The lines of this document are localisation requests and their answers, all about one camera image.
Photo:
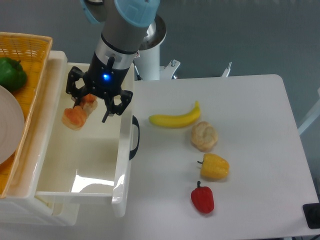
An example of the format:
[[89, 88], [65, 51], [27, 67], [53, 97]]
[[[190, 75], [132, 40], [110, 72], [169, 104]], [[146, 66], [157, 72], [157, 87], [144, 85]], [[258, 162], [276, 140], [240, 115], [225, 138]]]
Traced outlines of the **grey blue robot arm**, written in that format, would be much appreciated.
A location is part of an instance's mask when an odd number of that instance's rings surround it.
[[74, 104], [92, 94], [104, 100], [102, 118], [122, 115], [133, 93], [122, 83], [136, 54], [154, 22], [158, 0], [82, 0], [82, 9], [90, 22], [103, 23], [103, 29], [86, 72], [74, 66], [68, 73], [66, 93]]

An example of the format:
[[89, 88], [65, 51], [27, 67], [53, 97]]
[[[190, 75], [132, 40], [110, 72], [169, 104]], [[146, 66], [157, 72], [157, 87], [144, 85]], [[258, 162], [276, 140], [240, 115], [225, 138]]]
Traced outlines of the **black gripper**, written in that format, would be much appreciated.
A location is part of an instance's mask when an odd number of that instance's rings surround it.
[[[88, 71], [83, 72], [80, 68], [73, 66], [67, 75], [65, 92], [71, 95], [74, 107], [79, 106], [82, 98], [89, 93], [104, 100], [106, 112], [102, 118], [103, 123], [114, 114], [121, 116], [133, 98], [132, 91], [122, 89], [129, 68], [116, 69], [115, 64], [115, 57], [112, 56], [111, 60], [103, 63], [94, 53]], [[80, 88], [77, 87], [79, 80], [83, 80], [84, 83]], [[120, 96], [119, 104], [115, 104], [117, 96]]]

